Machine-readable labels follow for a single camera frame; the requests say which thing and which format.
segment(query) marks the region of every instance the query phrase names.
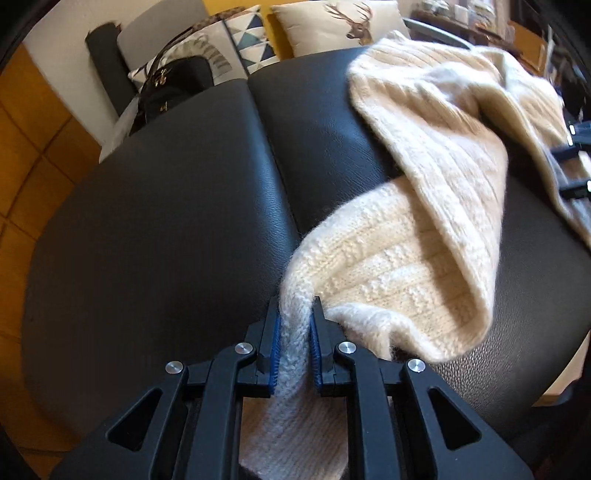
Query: silver pivot bolt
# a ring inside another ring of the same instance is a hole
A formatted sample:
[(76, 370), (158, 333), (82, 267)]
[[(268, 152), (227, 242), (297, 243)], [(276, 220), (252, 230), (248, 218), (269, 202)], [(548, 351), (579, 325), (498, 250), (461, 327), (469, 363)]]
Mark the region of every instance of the silver pivot bolt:
[(173, 360), (172, 362), (168, 362), (166, 364), (166, 373), (171, 374), (171, 375), (176, 375), (179, 374), (180, 372), (183, 371), (183, 364), (179, 361)]
[(354, 353), (357, 350), (357, 345), (353, 342), (341, 342), (339, 343), (339, 350), (343, 353)]
[(247, 355), (252, 352), (252, 345), (248, 342), (241, 342), (234, 347), (234, 350), (240, 355)]
[(410, 370), (418, 374), (425, 370), (425, 362), (419, 358), (413, 358), (412, 360), (409, 360), (407, 365)]

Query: white wall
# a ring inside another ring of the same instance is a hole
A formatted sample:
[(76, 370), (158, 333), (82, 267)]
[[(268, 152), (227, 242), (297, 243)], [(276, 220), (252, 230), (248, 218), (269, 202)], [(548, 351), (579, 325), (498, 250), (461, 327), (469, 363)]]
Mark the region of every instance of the white wall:
[(125, 28), (158, 0), (61, 0), (27, 35), (33, 61), (72, 114), (102, 145), (117, 114), (84, 39), (109, 21)]

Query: gold buckle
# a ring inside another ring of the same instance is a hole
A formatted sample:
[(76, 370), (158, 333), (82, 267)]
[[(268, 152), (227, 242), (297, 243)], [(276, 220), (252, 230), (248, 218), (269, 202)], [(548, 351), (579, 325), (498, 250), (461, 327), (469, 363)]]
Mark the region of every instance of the gold buckle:
[(155, 87), (162, 86), (166, 83), (166, 74), (167, 73), (168, 73), (167, 69), (163, 69), (162, 71), (160, 71), (160, 77), (154, 81)]

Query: leather cushion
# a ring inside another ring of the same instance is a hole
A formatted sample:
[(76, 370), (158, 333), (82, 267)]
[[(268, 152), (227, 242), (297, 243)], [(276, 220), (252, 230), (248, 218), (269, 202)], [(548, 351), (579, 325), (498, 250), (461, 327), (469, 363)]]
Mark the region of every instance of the leather cushion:
[(36, 399), (86, 434), (170, 360), (212, 358), (266, 312), (299, 242), (246, 81), (127, 139), (37, 242), (22, 326)]
[[(249, 80), (302, 233), (341, 203), (400, 174), (349, 105), (345, 72), (361, 51), (282, 62)], [(512, 173), (493, 328), (480, 347), (437, 370), (509, 437), (591, 327), (591, 257), (549, 207), (531, 157), (503, 140)]]
[(270, 65), (248, 80), (300, 233), (400, 174), (348, 101), (345, 72), (361, 48)]

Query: cream knit sweater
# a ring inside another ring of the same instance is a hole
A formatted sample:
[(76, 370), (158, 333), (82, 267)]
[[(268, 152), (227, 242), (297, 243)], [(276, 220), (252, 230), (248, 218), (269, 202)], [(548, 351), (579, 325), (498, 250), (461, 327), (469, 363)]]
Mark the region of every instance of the cream knit sweater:
[[(562, 173), (547, 155), (567, 141), (559, 98), (511, 56), (394, 32), (350, 65), (349, 82), (354, 107), (405, 176), (340, 207), (291, 259), (277, 392), (247, 401), (243, 414), (241, 463), (263, 480), (338, 480), (346, 467), (344, 401), (319, 398), (307, 375), (315, 295), (381, 358), (397, 346), (443, 362), (486, 336), (508, 159), (480, 114), (528, 150), (558, 211), (591, 245), (589, 211), (561, 202)], [(580, 163), (574, 170), (584, 174)]]

